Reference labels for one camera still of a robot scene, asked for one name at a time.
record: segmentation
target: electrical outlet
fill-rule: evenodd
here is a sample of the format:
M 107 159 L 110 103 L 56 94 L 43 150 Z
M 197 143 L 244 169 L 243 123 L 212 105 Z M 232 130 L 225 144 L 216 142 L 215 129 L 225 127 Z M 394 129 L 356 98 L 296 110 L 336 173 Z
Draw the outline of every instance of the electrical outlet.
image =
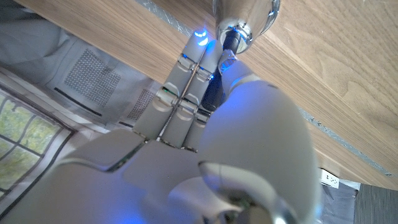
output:
M 330 187 L 334 187 L 338 189 L 338 184 L 339 184 L 339 179 L 329 173 L 328 171 L 324 170 L 324 169 L 320 169 L 320 177 L 319 177 L 319 182 L 321 182 L 321 184 L 326 185 L 326 186 L 330 186 Z

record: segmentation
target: window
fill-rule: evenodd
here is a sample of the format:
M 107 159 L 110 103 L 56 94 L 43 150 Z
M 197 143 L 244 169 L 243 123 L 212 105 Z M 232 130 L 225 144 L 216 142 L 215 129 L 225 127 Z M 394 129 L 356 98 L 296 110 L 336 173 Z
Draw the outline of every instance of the window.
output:
M 12 203 L 9 194 L 10 198 L 18 198 L 28 189 L 71 134 L 33 107 L 0 91 L 0 208 Z M 27 181 L 31 174 L 35 177 Z

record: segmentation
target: metal cylinder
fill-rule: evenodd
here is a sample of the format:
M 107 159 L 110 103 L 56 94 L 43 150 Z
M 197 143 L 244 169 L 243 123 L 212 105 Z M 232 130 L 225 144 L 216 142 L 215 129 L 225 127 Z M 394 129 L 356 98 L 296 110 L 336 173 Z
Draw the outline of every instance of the metal cylinder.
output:
M 213 0 L 216 36 L 224 43 L 226 33 L 235 30 L 243 38 L 237 54 L 245 51 L 253 40 L 274 23 L 280 0 Z

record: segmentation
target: wooden table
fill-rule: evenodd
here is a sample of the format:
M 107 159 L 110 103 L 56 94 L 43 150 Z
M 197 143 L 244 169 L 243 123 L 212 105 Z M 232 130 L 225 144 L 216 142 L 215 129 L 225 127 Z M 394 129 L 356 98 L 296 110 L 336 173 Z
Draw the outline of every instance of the wooden table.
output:
M 163 83 L 188 37 L 134 0 L 17 0 Z M 214 36 L 211 0 L 154 0 Z M 398 2 L 282 0 L 275 24 L 238 55 L 392 176 L 308 124 L 320 167 L 398 190 Z

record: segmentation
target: metal mesh grille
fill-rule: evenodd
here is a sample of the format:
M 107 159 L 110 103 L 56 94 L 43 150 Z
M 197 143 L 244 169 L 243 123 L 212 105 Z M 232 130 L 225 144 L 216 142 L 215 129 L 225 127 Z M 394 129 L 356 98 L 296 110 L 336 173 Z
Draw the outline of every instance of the metal mesh grille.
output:
M 120 76 L 86 49 L 65 79 L 65 84 L 92 102 L 104 107 Z
M 155 93 L 148 90 L 143 90 L 138 98 L 137 103 L 134 105 L 134 108 L 127 117 L 137 121 L 153 97 L 155 97 Z

